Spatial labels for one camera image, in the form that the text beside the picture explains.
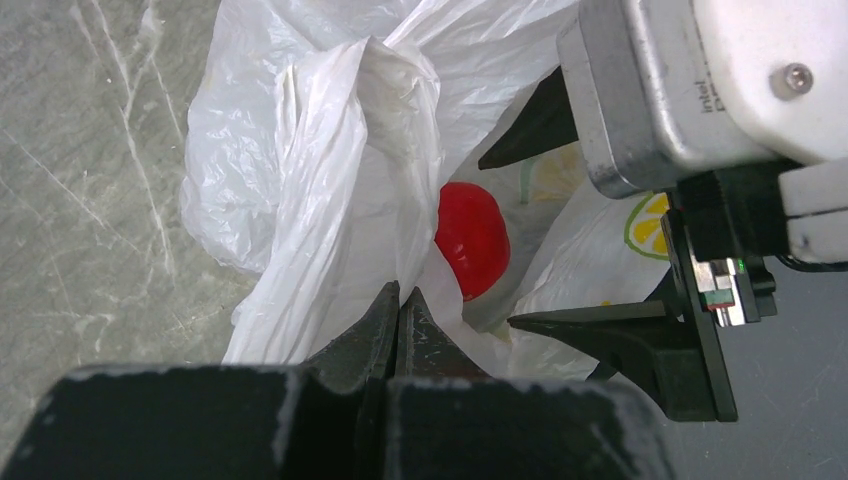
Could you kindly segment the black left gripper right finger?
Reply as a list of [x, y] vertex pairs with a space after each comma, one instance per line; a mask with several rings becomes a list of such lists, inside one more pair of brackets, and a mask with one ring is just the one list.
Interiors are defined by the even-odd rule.
[[621, 384], [411, 373], [387, 391], [390, 479], [673, 479], [656, 416]]

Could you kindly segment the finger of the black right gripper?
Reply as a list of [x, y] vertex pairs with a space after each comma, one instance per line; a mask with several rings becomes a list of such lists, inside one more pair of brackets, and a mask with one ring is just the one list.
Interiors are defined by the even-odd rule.
[[542, 80], [509, 129], [480, 158], [478, 168], [506, 167], [578, 140], [563, 72]]
[[719, 342], [713, 315], [682, 320], [663, 301], [513, 316], [508, 324], [589, 355], [622, 374], [678, 422], [719, 419]]

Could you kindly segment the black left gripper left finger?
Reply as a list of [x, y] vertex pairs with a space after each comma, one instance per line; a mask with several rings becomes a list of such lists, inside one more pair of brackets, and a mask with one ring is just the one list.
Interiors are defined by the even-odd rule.
[[377, 479], [399, 286], [299, 365], [94, 365], [38, 403], [5, 479]]

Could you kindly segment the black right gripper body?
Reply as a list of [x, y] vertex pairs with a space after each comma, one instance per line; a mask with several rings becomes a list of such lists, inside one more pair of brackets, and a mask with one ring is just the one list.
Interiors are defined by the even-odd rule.
[[674, 361], [668, 377], [684, 394], [661, 407], [673, 421], [738, 419], [719, 331], [777, 312], [764, 260], [789, 251], [778, 178], [797, 166], [778, 160], [714, 170], [670, 192], [662, 227], [682, 324], [694, 341], [694, 352]]

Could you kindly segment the white printed plastic bag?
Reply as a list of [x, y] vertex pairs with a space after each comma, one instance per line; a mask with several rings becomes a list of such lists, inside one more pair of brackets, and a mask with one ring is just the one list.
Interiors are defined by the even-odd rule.
[[[669, 268], [662, 195], [610, 200], [546, 147], [483, 174], [557, 65], [564, 1], [224, 1], [189, 108], [182, 219], [219, 262], [259, 279], [228, 363], [294, 364], [351, 327], [382, 287], [414, 288], [496, 377], [585, 378], [589, 356], [510, 316], [644, 300]], [[462, 300], [434, 241], [452, 179], [500, 203], [513, 260]]]

